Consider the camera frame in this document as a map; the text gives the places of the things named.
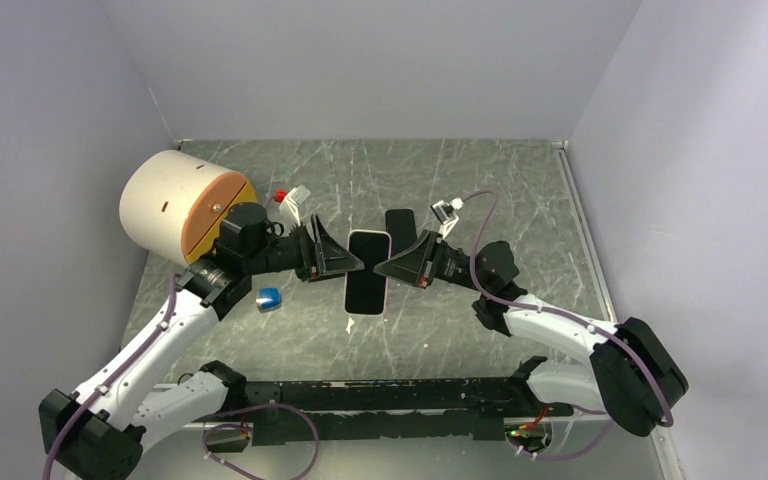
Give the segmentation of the black smartphone silver edge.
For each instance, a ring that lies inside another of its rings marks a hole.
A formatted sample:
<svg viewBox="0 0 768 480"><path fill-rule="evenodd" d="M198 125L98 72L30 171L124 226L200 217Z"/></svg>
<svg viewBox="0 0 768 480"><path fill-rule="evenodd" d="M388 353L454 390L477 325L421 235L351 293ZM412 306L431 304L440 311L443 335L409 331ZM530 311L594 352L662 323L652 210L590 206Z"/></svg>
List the black smartphone silver edge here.
<svg viewBox="0 0 768 480"><path fill-rule="evenodd" d="M348 237L349 252L364 267L346 275L344 309L352 315L380 315L384 311L387 279L374 272L391 253L391 238L383 231L353 230Z"/></svg>

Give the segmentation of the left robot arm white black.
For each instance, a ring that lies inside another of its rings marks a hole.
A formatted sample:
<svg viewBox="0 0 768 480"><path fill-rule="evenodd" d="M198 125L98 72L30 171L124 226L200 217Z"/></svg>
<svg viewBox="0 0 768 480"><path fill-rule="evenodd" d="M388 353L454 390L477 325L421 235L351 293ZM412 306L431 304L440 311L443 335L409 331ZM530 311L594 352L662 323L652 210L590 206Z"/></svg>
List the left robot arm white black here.
<svg viewBox="0 0 768 480"><path fill-rule="evenodd" d="M193 420L283 409L254 399L246 377L220 361L164 393L152 391L251 292L255 276L292 271L302 281L324 279L329 239L318 215L286 228L258 203L233 205L206 252L168 279L167 298L145 327L88 380L41 401L42 478L60 465L79 479L125 479L144 453Z"/></svg>

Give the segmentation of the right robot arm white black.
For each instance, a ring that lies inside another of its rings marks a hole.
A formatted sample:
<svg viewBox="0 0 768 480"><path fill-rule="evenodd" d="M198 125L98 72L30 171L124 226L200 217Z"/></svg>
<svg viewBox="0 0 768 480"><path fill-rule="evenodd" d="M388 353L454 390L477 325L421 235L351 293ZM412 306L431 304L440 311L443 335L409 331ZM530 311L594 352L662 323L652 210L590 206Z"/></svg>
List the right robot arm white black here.
<svg viewBox="0 0 768 480"><path fill-rule="evenodd" d="M359 272L425 289L442 280L478 292L472 308L486 329L536 341L573 359L571 365L533 358L532 370L509 392L513 408L532 415L549 403L606 413L625 431L644 437L669 427L689 382L654 330L630 317L611 323L551 305L519 287L508 242L466 253L438 231L425 230L405 251L373 263L351 254Z"/></svg>

